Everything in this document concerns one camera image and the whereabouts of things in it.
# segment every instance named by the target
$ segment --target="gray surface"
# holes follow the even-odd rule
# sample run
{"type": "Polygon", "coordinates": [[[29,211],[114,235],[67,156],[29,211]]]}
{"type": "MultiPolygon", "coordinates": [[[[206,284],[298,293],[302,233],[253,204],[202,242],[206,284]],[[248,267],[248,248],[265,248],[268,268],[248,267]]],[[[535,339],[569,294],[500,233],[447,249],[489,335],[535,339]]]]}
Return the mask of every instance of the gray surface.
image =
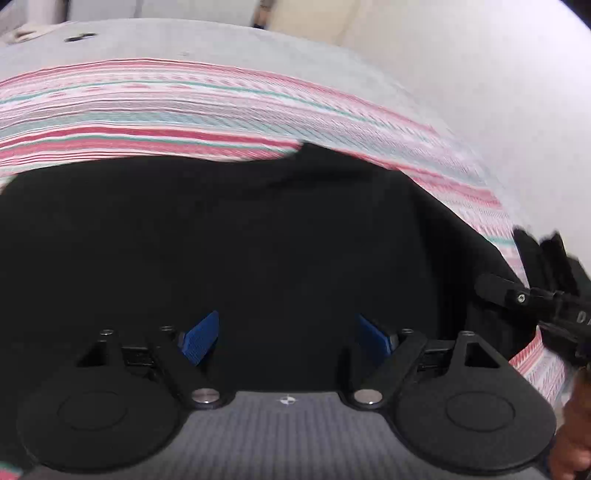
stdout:
{"type": "Polygon", "coordinates": [[[70,0],[68,20],[96,21],[133,18],[138,0],[70,0]]]}
{"type": "Polygon", "coordinates": [[[250,26],[258,0],[70,0],[69,20],[179,18],[250,26]]]}
{"type": "MultiPolygon", "coordinates": [[[[346,407],[336,393],[240,392],[224,408],[193,413],[168,447],[140,465],[92,476],[37,468],[25,480],[453,478],[471,477],[417,459],[379,414],[346,407]]],[[[495,478],[544,479],[533,468],[495,478]]]]}
{"type": "Polygon", "coordinates": [[[244,27],[252,24],[259,0],[138,0],[141,18],[184,18],[244,27]]]}

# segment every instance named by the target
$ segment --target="logo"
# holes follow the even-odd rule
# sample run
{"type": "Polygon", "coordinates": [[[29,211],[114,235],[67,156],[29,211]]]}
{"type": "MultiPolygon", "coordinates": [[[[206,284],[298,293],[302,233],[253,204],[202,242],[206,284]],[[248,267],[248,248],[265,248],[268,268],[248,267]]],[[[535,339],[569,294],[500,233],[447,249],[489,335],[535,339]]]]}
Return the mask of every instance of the logo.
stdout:
{"type": "Polygon", "coordinates": [[[287,394],[285,397],[281,397],[278,401],[280,401],[284,405],[289,406],[289,405],[293,405],[294,403],[296,403],[297,399],[292,397],[291,395],[287,394]]]}

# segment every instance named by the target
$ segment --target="white wall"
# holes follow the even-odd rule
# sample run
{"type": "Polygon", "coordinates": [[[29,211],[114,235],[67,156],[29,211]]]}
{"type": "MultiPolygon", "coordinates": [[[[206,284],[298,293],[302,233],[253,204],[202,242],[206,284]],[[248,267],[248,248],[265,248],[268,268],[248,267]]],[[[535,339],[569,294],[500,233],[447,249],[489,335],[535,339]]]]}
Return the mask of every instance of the white wall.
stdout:
{"type": "Polygon", "coordinates": [[[366,0],[342,44],[471,144],[591,273],[591,31],[558,0],[366,0]]]}

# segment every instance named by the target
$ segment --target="striped fabric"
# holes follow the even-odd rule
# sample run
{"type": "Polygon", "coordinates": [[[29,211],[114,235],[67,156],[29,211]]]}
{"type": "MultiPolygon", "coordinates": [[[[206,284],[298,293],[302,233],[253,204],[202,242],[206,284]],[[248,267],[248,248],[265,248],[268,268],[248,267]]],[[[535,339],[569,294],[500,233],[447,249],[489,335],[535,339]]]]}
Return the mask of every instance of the striped fabric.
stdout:
{"type": "MultiPolygon", "coordinates": [[[[186,61],[107,60],[0,82],[0,188],[19,172],[70,162],[153,154],[273,159],[301,141],[402,170],[524,279],[512,221],[470,150],[395,111],[291,77],[186,61]]],[[[512,363],[553,400],[564,365],[539,334],[512,363]]]]}

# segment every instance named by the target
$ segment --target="screw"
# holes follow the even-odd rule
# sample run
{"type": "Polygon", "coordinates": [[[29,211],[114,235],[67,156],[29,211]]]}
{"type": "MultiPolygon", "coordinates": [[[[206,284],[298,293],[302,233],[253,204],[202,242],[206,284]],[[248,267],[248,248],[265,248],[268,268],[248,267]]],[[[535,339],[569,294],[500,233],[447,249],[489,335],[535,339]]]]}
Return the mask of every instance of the screw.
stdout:
{"type": "Polygon", "coordinates": [[[357,403],[361,403],[363,405],[373,405],[375,403],[381,402],[383,396],[377,390],[364,388],[362,390],[357,390],[357,392],[353,394],[353,398],[357,403]]]}
{"type": "Polygon", "coordinates": [[[195,403],[214,403],[220,399],[220,392],[213,388],[199,388],[193,390],[191,398],[195,403]]]}

